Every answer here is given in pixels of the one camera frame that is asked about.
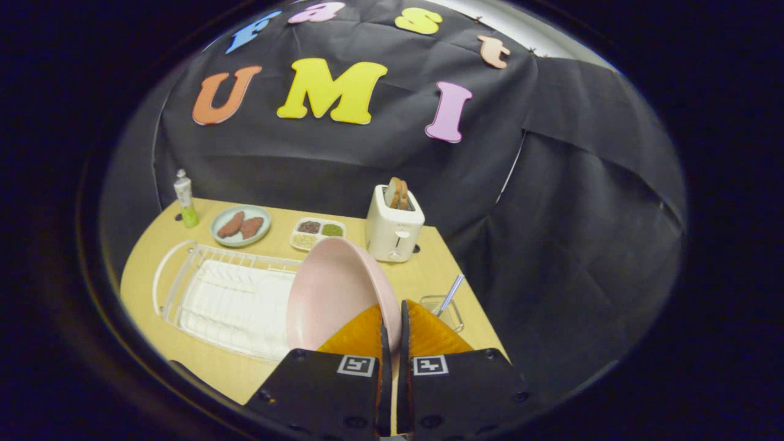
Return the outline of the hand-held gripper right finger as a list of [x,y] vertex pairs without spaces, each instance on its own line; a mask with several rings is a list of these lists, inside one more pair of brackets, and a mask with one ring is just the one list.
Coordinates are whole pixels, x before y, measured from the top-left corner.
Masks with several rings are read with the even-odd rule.
[[436,315],[401,304],[398,430],[410,439],[487,439],[529,419],[531,391],[497,348],[474,349]]

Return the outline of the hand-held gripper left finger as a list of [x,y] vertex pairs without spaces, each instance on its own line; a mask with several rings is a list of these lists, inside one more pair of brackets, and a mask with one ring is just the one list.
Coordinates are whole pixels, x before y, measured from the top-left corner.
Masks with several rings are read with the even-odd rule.
[[309,440],[378,440],[390,433],[391,381],[373,305],[318,349],[292,349],[244,407]]

